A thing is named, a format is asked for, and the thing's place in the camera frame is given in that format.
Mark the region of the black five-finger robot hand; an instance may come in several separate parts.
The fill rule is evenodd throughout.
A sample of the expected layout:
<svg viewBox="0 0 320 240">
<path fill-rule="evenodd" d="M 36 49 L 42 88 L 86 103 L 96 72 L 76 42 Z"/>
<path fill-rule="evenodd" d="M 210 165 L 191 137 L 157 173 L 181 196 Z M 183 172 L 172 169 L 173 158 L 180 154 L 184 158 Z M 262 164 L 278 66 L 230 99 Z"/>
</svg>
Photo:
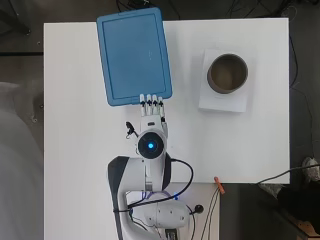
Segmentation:
<svg viewBox="0 0 320 240">
<path fill-rule="evenodd" d="M 158 129 L 168 135 L 168 127 L 165 119 L 164 102 L 161 96 L 151 94 L 140 95 L 141 121 L 140 131 Z"/>
</svg>

